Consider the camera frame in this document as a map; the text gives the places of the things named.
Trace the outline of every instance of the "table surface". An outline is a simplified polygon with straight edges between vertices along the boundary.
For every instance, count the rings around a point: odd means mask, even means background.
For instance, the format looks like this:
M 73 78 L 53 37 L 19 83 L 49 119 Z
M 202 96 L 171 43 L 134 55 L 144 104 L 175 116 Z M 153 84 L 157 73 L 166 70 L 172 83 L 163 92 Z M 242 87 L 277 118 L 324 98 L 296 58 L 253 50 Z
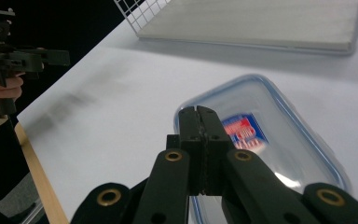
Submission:
M 123 21 L 19 121 L 70 220 L 97 186 L 131 188 L 149 176 L 181 103 L 245 74 L 281 90 L 358 199 L 358 48 L 337 56 L 140 40 Z

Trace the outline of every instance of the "white table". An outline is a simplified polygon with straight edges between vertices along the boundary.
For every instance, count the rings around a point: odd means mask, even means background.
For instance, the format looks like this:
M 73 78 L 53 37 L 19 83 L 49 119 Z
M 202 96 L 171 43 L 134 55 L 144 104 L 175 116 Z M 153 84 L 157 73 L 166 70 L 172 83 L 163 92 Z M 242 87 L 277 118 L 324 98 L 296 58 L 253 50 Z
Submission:
M 244 74 L 269 78 L 333 149 L 358 199 L 352 56 L 139 40 L 124 21 L 19 120 L 70 220 L 91 190 L 149 176 L 178 106 Z

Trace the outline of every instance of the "black device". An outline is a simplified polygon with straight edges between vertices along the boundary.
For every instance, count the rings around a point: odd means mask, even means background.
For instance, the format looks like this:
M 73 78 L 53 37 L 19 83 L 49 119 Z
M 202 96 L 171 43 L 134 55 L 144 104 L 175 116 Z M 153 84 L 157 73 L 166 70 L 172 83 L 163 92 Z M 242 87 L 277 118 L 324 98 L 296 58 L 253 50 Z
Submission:
M 32 47 L 16 48 L 6 43 L 10 34 L 11 19 L 15 13 L 0 10 L 0 85 L 6 87 L 6 78 L 16 72 L 25 72 L 25 78 L 38 78 L 43 71 L 43 64 L 69 65 L 69 52 L 65 50 L 35 49 Z M 9 115 L 16 112 L 13 99 L 0 99 L 0 114 Z
M 151 175 L 132 189 L 107 183 L 78 207 L 72 224 L 187 223 L 189 196 L 222 196 L 227 223 L 358 224 L 358 202 L 344 190 L 287 188 L 253 152 L 236 149 L 207 107 L 179 112 L 180 134 L 167 136 Z

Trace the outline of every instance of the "clear plastic container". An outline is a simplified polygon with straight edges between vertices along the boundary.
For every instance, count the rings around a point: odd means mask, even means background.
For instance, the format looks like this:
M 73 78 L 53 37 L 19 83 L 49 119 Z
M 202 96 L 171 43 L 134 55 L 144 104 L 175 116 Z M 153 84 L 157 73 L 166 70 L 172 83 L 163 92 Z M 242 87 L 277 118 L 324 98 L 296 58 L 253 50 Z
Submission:
M 255 152 L 288 188 L 302 193 L 308 184 L 323 182 L 351 191 L 330 147 L 267 78 L 238 77 L 183 103 L 178 111 L 192 105 L 216 111 L 236 147 Z M 178 133 L 177 113 L 174 128 Z M 197 223 L 225 221 L 219 197 L 199 196 L 191 202 Z

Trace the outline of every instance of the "sticker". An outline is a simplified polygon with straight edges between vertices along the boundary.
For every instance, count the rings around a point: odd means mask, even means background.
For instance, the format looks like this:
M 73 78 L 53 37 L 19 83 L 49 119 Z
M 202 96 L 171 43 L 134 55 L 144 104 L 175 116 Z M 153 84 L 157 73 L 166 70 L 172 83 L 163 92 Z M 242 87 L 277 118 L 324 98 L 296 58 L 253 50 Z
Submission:
M 237 149 L 248 149 L 259 153 L 267 146 L 267 138 L 253 114 L 235 115 L 223 120 L 222 124 Z

